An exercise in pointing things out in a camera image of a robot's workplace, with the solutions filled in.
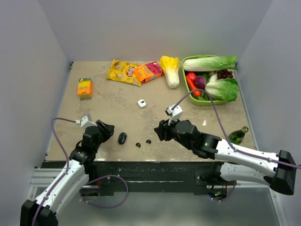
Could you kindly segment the white earbud charging case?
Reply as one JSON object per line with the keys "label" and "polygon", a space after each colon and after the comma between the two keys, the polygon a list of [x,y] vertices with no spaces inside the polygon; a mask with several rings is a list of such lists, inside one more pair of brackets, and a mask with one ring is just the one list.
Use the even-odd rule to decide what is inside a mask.
{"label": "white earbud charging case", "polygon": [[147,103],[145,102],[144,99],[140,99],[137,101],[137,105],[140,107],[140,108],[145,108],[147,106]]}

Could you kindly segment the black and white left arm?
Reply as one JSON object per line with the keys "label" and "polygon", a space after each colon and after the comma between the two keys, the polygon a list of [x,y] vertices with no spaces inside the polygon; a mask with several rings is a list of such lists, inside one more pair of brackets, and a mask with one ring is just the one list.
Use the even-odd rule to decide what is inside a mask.
{"label": "black and white left arm", "polygon": [[20,225],[56,226],[60,212],[85,184],[97,181],[97,172],[92,164],[100,145],[114,134],[114,125],[100,120],[91,121],[88,115],[72,123],[84,128],[82,139],[71,154],[66,154],[66,163],[58,176],[33,201],[26,200],[21,207]]}

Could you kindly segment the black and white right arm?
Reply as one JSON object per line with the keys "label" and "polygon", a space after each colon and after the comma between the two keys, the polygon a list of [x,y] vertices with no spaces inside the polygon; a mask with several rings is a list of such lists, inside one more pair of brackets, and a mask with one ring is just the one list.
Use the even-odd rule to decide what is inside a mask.
{"label": "black and white right arm", "polygon": [[220,137],[198,131],[189,120],[162,120],[154,128],[160,141],[174,140],[202,159],[222,161],[210,172],[210,181],[249,181],[264,184],[275,192],[293,195],[297,165],[285,150],[262,152],[235,145]]}

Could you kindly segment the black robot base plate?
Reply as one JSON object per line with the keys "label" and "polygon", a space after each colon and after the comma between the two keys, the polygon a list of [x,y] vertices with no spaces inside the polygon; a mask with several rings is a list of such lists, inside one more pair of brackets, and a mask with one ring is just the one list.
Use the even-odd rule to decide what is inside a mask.
{"label": "black robot base plate", "polygon": [[220,177],[221,162],[96,161],[89,181],[101,196],[115,192],[193,193],[207,195],[234,183]]}

